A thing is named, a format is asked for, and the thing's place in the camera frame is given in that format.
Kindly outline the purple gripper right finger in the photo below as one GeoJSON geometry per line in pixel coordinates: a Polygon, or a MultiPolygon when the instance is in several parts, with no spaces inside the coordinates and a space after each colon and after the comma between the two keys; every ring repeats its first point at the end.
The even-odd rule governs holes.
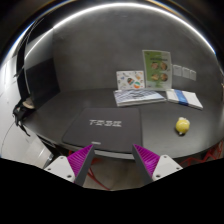
{"type": "Polygon", "coordinates": [[[144,183],[152,183],[153,181],[159,180],[182,169],[182,167],[168,155],[159,156],[136,144],[132,146],[132,154],[144,183]]]}

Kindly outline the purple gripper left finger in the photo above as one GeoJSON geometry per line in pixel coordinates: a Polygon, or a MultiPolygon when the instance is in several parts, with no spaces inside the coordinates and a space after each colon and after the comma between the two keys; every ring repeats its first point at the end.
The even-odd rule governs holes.
{"type": "Polygon", "coordinates": [[[89,145],[68,157],[59,156],[45,168],[45,171],[82,186],[94,156],[94,146],[89,145]]]}

